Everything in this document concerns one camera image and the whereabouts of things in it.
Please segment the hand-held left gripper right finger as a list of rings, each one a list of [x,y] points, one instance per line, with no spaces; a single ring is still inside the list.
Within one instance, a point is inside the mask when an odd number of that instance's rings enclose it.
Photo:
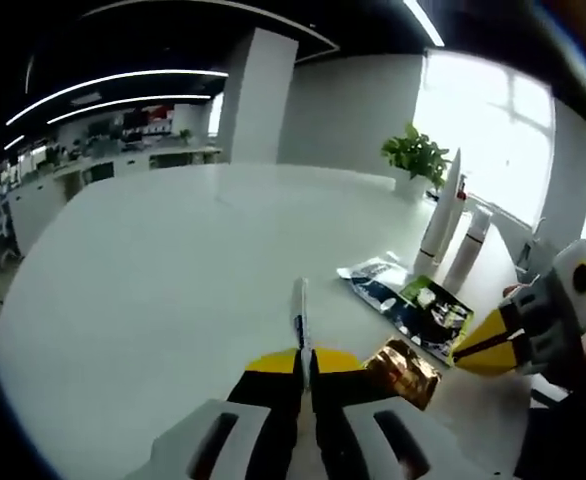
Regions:
[[[474,479],[454,435],[376,384],[350,353],[318,347],[310,360],[316,439],[331,479]]]

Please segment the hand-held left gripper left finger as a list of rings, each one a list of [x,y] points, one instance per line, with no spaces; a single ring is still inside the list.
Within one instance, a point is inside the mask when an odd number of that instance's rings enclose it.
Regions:
[[[251,361],[225,400],[211,399],[157,437],[128,479],[285,479],[297,442],[300,352]]]

